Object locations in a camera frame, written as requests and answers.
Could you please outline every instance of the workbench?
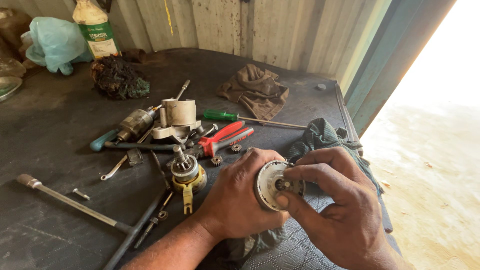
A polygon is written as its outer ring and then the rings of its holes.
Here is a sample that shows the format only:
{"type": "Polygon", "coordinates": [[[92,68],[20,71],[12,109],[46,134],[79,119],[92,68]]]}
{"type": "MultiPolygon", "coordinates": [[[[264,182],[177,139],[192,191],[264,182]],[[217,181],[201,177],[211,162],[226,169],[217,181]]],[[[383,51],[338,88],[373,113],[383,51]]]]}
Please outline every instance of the workbench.
{"type": "MultiPolygon", "coordinates": [[[[117,128],[134,109],[146,109],[176,96],[186,79],[191,84],[182,98],[196,101],[197,119],[202,124],[217,123],[221,128],[229,123],[203,118],[202,112],[207,108],[237,111],[250,117],[240,104],[215,95],[219,85],[248,63],[277,73],[277,81],[289,87],[287,102],[273,121],[307,125],[312,119],[324,117],[333,127],[346,128],[349,140],[358,140],[336,81],[231,54],[201,49],[169,49],[151,54],[147,62],[136,65],[151,83],[150,96],[130,100],[110,100],[94,90],[90,63],[75,64],[70,76],[45,69],[27,78],[17,95],[0,103],[0,269],[101,269],[125,235],[14,179],[27,173],[89,208],[133,225],[165,188],[152,156],[144,151],[143,164],[130,167],[125,163],[112,178],[101,181],[100,176],[118,163],[125,150],[93,152],[90,142],[117,128]],[[318,90],[318,84],[325,84],[326,90],[318,90]],[[88,194],[91,200],[84,201],[72,194],[74,188],[88,194]]],[[[254,133],[241,142],[244,149],[253,146],[280,154],[285,154],[303,134],[298,128],[271,124],[262,126],[247,121],[245,126],[253,127],[254,133]]],[[[229,149],[219,154],[223,166],[240,157],[229,149]]],[[[157,156],[162,164],[172,158],[171,152],[158,151],[157,156]]],[[[206,169],[208,183],[194,196],[194,210],[201,205],[222,168],[214,167],[210,158],[199,159],[199,163],[206,169]]],[[[320,211],[331,199],[316,185],[308,184],[305,197],[320,211]]],[[[117,268],[186,218],[181,195],[175,195],[166,210],[168,219],[153,229],[139,250],[130,248],[117,268]]],[[[392,228],[384,205],[383,210],[385,231],[389,233],[392,228]]],[[[285,228],[286,240],[272,250],[252,256],[243,268],[339,269],[328,266],[328,260],[310,243],[296,221],[288,220],[285,228]]]]}

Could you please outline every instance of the red pliers handle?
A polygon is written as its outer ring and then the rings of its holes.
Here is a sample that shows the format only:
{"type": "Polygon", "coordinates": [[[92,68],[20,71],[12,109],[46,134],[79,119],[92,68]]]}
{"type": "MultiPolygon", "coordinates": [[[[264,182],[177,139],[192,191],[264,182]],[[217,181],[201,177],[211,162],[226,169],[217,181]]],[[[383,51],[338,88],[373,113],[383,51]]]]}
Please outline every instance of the red pliers handle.
{"type": "Polygon", "coordinates": [[[238,143],[253,133],[253,128],[246,127],[245,121],[237,121],[219,130],[213,137],[202,137],[198,144],[204,147],[206,156],[213,157],[217,150],[238,143]]]}

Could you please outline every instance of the hand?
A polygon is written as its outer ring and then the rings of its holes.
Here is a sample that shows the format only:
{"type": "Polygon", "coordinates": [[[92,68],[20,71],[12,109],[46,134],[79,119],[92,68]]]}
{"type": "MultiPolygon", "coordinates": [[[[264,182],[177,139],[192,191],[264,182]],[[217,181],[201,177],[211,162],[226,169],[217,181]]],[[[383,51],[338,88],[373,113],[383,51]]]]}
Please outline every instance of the hand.
{"type": "Polygon", "coordinates": [[[284,175],[317,182],[332,197],[320,213],[292,192],[276,200],[333,263],[349,270],[400,269],[400,256],[384,235],[375,186],[342,147],[311,151],[284,175]]]}
{"type": "Polygon", "coordinates": [[[254,148],[224,167],[205,201],[191,218],[217,241],[281,227],[289,214],[262,209],[253,193],[255,175],[272,160],[284,159],[273,150],[254,148]]]}

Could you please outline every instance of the metal sheet wall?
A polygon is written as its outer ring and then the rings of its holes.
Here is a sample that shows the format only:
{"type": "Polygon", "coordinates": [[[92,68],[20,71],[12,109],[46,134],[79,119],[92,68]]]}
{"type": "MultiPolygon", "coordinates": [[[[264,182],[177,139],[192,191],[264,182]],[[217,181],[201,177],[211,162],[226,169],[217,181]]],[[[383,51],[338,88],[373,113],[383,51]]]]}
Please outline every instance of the metal sheet wall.
{"type": "MultiPolygon", "coordinates": [[[[391,0],[113,0],[121,48],[191,47],[319,73],[348,89],[391,0]]],[[[73,0],[0,0],[72,21],[73,0]]]]}

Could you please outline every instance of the forearm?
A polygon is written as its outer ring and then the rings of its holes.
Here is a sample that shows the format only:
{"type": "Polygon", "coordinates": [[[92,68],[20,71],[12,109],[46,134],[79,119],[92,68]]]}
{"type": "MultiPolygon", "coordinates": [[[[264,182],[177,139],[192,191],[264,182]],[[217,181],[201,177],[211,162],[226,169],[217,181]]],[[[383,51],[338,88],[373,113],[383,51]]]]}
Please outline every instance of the forearm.
{"type": "Polygon", "coordinates": [[[390,245],[382,251],[382,254],[372,260],[369,270],[416,270],[407,263],[390,245]]]}
{"type": "Polygon", "coordinates": [[[218,242],[190,217],[121,270],[195,269],[218,242]]]}

